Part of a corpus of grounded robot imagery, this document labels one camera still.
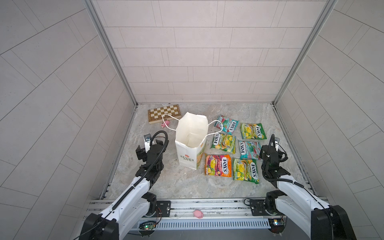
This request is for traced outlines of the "aluminium mounting rail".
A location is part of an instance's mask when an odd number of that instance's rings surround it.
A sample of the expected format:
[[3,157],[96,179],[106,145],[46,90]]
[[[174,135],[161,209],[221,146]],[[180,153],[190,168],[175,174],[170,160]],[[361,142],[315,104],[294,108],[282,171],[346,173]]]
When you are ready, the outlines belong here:
[[[156,230],[269,229],[268,219],[281,218],[286,224],[291,220],[281,213],[268,214],[265,201],[261,198],[157,200],[156,213],[142,217],[130,231],[145,236]],[[194,210],[202,211],[204,217],[195,218]],[[156,228],[140,231],[140,223],[146,221],[156,221]]]

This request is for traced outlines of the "green yellow candy bag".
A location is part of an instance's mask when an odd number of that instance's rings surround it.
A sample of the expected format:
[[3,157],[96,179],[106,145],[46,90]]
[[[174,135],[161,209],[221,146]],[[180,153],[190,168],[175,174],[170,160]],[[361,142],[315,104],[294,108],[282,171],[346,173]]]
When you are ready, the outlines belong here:
[[266,140],[267,136],[264,131],[263,125],[258,124],[247,124],[241,123],[241,135],[242,139],[252,139],[252,140]]
[[257,161],[252,159],[234,159],[233,178],[235,181],[259,184]]

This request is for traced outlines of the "white paper gift bag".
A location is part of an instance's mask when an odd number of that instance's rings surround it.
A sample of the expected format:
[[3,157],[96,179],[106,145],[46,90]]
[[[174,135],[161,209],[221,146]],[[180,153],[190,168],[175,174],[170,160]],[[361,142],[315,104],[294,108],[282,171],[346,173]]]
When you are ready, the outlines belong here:
[[197,170],[205,150],[209,127],[214,123],[223,125],[220,121],[208,122],[204,115],[195,115],[187,112],[181,119],[177,119],[178,125],[175,129],[168,128],[176,132],[175,145],[177,157],[181,166]]

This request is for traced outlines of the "pink pig toy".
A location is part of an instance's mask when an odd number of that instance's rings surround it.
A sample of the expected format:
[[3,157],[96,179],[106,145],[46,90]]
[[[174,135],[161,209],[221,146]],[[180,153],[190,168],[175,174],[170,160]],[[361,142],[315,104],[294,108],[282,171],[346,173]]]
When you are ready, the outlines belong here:
[[162,128],[168,127],[169,124],[170,124],[170,121],[165,120],[165,121],[163,121],[163,123],[161,124],[161,127],[162,127]]

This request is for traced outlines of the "right circuit board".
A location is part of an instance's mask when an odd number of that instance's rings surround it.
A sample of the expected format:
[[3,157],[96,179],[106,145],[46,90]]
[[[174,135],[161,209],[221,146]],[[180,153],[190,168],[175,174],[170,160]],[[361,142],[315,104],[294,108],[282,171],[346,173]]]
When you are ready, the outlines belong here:
[[273,234],[281,234],[286,227],[284,219],[268,219],[270,228],[269,231]]

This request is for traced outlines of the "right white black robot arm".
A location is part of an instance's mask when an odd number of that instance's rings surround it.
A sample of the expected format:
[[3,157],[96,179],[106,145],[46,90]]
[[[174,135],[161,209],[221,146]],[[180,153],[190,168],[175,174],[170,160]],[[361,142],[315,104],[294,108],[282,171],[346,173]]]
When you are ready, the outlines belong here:
[[312,194],[304,185],[280,166],[288,159],[284,149],[271,138],[260,152],[262,175],[275,191],[267,193],[265,206],[268,214],[281,213],[291,219],[312,240],[355,240],[347,212],[338,205],[330,205]]

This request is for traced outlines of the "orange candy bag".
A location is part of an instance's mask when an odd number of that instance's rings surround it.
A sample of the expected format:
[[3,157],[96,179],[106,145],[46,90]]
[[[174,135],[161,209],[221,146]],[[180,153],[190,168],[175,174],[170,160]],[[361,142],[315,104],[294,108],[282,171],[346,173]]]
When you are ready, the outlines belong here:
[[232,159],[230,155],[206,155],[205,175],[232,177]]

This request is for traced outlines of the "green fruit candy bag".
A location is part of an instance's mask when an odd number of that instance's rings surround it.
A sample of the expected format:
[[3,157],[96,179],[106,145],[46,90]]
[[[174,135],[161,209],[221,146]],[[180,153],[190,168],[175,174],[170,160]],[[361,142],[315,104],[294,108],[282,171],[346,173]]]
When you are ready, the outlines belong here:
[[236,137],[227,134],[216,133],[213,138],[211,149],[218,149],[228,153],[236,153]]

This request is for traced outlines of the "left green circuit board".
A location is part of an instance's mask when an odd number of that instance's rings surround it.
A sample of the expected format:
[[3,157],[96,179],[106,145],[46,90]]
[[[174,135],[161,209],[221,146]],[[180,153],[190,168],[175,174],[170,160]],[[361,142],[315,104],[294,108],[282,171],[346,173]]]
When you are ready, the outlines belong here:
[[157,222],[156,221],[146,221],[143,223],[140,223],[139,230],[140,231],[153,231],[156,228]]

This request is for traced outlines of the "pink ball on rail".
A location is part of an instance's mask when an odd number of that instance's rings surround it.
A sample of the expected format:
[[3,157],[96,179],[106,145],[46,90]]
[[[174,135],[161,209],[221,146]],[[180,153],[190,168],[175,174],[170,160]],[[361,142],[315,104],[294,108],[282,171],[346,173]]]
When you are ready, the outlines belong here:
[[200,210],[194,210],[193,215],[197,219],[202,219],[204,217],[204,213]]

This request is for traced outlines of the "wooden chessboard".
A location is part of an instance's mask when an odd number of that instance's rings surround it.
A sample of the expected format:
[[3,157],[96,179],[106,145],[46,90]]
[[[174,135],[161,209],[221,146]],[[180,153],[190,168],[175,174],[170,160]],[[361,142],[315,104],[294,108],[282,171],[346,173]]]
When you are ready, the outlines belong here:
[[156,124],[162,122],[164,115],[165,120],[170,119],[169,116],[172,116],[176,119],[180,119],[182,117],[179,105],[169,105],[165,107],[154,108],[148,110],[149,124]]

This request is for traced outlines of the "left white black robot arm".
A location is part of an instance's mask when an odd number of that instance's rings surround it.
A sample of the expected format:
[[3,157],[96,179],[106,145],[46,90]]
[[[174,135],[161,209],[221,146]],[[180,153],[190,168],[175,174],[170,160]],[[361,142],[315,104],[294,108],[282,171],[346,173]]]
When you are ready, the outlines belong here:
[[167,143],[150,146],[148,152],[137,148],[138,159],[143,160],[128,188],[99,214],[90,214],[84,221],[76,240],[122,240],[144,216],[156,213],[157,197],[149,192],[164,169],[163,153]]

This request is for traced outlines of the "teal mint candy bag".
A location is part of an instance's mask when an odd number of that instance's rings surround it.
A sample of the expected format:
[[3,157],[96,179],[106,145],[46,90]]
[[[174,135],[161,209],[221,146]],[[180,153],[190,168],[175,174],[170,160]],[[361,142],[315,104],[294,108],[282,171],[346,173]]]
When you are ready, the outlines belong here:
[[239,121],[223,115],[220,115],[217,120],[220,121],[221,123],[216,122],[214,126],[218,129],[223,128],[222,131],[229,135],[234,134],[235,129],[239,124]]

